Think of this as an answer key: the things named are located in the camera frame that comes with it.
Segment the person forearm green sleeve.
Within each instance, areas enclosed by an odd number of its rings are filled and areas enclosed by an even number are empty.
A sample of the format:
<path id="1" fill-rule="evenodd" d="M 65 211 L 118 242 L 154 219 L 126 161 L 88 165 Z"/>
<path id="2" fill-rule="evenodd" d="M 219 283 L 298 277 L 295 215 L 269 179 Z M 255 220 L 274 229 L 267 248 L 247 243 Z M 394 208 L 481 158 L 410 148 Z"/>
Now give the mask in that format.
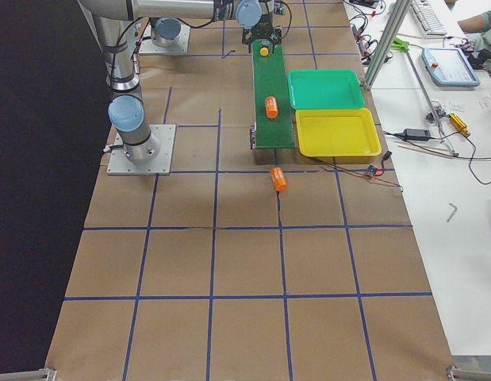
<path id="1" fill-rule="evenodd" d="M 464 20 L 458 21 L 464 33 L 484 33 L 491 30 L 491 10 Z"/>

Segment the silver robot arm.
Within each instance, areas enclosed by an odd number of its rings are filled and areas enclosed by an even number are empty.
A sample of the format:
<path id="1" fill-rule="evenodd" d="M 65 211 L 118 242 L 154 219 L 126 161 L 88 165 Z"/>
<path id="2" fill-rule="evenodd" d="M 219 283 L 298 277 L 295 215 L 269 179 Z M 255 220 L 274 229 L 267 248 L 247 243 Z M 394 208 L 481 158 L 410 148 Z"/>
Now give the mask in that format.
<path id="1" fill-rule="evenodd" d="M 179 26 L 182 19 L 216 21 L 235 20 L 250 38 L 249 45 L 259 38 L 280 44 L 272 22 L 272 1 L 81 1 L 90 15 L 94 35 L 107 67 L 107 83 L 112 94 L 109 119 L 123 144 L 127 161 L 148 163 L 159 155 L 161 140 L 154 135 L 144 114 L 140 79 L 134 71 L 130 29 L 143 18 L 153 20 L 154 37 L 166 40 L 160 32 L 169 23 Z"/>
<path id="2" fill-rule="evenodd" d="M 180 21 L 171 17 L 150 18 L 153 44 L 166 47 L 173 44 L 181 32 Z"/>

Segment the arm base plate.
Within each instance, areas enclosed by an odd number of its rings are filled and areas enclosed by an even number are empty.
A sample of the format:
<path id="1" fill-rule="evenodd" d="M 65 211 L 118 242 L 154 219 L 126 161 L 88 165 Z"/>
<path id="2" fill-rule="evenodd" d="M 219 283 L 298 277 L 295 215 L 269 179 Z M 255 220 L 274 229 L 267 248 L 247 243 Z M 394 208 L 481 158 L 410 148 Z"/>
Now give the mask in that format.
<path id="1" fill-rule="evenodd" d="M 141 145 L 125 144 L 116 133 L 110 152 L 108 175 L 169 175 L 175 145 L 176 125 L 150 125 L 149 139 Z"/>
<path id="2" fill-rule="evenodd" d="M 181 31 L 174 39 L 161 37 L 152 39 L 152 27 L 147 25 L 144 30 L 139 47 L 139 54 L 143 56 L 184 56 L 188 53 L 190 41 L 190 27 L 181 25 Z"/>

